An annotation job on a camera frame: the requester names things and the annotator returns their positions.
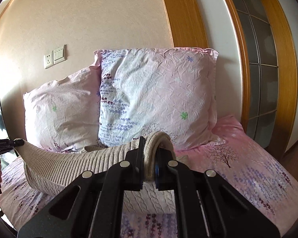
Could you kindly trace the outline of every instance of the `tree print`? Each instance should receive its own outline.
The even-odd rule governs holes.
[[[217,162],[223,162],[227,164],[229,168],[231,168],[229,161],[235,161],[236,159],[238,159],[238,156],[233,151],[233,149],[231,149],[231,147],[227,145],[214,146],[210,149],[207,157]]]

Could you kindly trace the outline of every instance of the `white pillow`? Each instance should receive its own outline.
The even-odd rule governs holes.
[[[48,151],[95,145],[99,130],[100,68],[84,68],[23,95],[28,142]]]
[[[201,48],[95,51],[102,68],[99,139],[116,146],[164,131],[175,149],[222,140],[216,123],[218,52]]]

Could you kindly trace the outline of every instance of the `floral bedding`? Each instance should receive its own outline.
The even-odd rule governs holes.
[[[188,155],[192,170],[216,170],[284,235],[298,218],[298,182],[244,134],[233,116],[219,119],[213,132],[226,143],[177,151],[176,155]],[[16,229],[53,198],[29,187],[21,158],[3,171],[2,179],[0,207]],[[123,213],[121,237],[177,237],[176,226],[175,214]]]

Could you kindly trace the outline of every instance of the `pink pillowcase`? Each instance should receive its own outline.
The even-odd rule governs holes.
[[[99,139],[116,146],[152,131],[176,149],[222,140],[216,123],[218,52],[201,48],[97,50],[102,68]]]
[[[188,155],[192,170],[218,172],[270,219],[283,236],[298,218],[298,182],[244,133],[232,115],[219,119],[213,132],[226,143],[176,151],[176,155]]]
[[[100,68],[84,68],[23,95],[28,142],[47,151],[79,151],[98,140]]]

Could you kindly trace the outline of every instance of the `cable knit pattern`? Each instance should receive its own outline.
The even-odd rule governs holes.
[[[154,157],[156,149],[165,148],[175,154],[170,137],[164,132],[152,132],[145,137],[144,186],[140,192],[125,191],[124,211],[146,214],[175,213],[173,191],[155,189]],[[84,147],[78,154],[59,154],[42,150],[28,142],[16,150],[24,160],[24,172],[29,185],[41,192],[57,195],[82,172],[99,173],[124,160],[129,150],[137,149],[139,140],[121,146],[100,148]]]

